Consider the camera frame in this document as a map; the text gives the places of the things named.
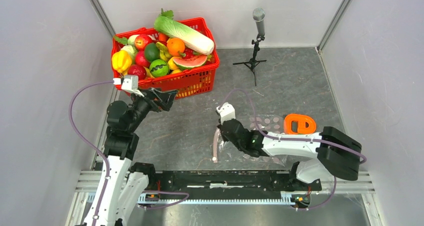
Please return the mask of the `clear zip top bag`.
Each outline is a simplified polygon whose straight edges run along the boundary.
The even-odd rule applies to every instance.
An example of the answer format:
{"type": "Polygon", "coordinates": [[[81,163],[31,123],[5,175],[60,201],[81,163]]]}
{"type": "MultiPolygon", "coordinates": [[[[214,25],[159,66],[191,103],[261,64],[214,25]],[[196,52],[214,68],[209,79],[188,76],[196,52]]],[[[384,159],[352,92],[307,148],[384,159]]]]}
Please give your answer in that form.
{"type": "MultiPolygon", "coordinates": [[[[255,130],[255,122],[258,123],[260,128],[264,131],[269,131],[273,133],[281,133],[283,130],[283,118],[278,115],[273,114],[260,114],[254,119],[253,117],[244,116],[239,120],[246,128],[250,130],[255,130]]],[[[231,144],[229,141],[224,141],[223,136],[221,135],[221,131],[219,126],[216,127],[216,130],[213,135],[213,141],[211,146],[211,161],[214,164],[222,163],[224,161],[228,162],[228,159],[225,159],[225,156],[232,159],[232,154],[230,153],[230,148],[237,148],[231,144]]],[[[288,160],[287,155],[278,155],[278,156],[260,156],[260,157],[252,157],[248,154],[243,154],[241,156],[241,161],[251,161],[251,162],[264,162],[264,163],[274,163],[279,166],[285,166],[288,160]]]]}

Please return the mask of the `toy napa cabbage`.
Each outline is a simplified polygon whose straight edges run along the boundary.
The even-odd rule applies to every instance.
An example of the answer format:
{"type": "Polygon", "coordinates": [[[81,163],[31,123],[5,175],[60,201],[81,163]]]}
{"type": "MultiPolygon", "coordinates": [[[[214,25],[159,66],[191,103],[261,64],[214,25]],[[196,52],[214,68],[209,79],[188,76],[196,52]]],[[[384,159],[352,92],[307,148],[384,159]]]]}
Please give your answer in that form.
{"type": "Polygon", "coordinates": [[[215,48],[215,43],[212,39],[190,26],[175,21],[172,10],[164,10],[162,8],[154,21],[153,27],[159,33],[163,33],[170,38],[181,39],[190,49],[203,55],[211,54],[215,48]]]}

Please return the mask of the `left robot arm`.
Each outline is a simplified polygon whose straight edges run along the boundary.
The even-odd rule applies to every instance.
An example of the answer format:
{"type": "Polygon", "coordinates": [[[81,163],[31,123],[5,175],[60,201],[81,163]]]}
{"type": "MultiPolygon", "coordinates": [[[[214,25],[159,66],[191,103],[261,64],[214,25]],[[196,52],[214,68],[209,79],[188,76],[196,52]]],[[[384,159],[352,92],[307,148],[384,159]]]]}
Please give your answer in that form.
{"type": "Polygon", "coordinates": [[[155,167],[133,163],[139,143],[135,130],[150,112],[169,111],[177,90],[157,88],[131,93],[132,103],[116,100],[107,107],[107,128],[99,180],[84,226],[125,226],[144,190],[157,184],[155,167]]]}

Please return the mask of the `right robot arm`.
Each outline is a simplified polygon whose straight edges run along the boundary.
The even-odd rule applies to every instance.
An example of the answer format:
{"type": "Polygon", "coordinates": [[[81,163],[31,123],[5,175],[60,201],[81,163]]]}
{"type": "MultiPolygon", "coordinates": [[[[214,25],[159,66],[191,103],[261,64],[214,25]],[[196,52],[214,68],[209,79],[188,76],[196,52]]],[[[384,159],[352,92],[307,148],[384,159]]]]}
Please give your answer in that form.
{"type": "Polygon", "coordinates": [[[340,130],[324,127],[312,134],[279,134],[266,130],[248,130],[237,119],[219,123],[217,128],[225,142],[255,158],[275,156],[304,157],[295,162],[288,179],[286,191],[306,191],[317,180],[336,177],[345,181],[359,178],[360,164],[365,162],[362,146],[340,130]]]}

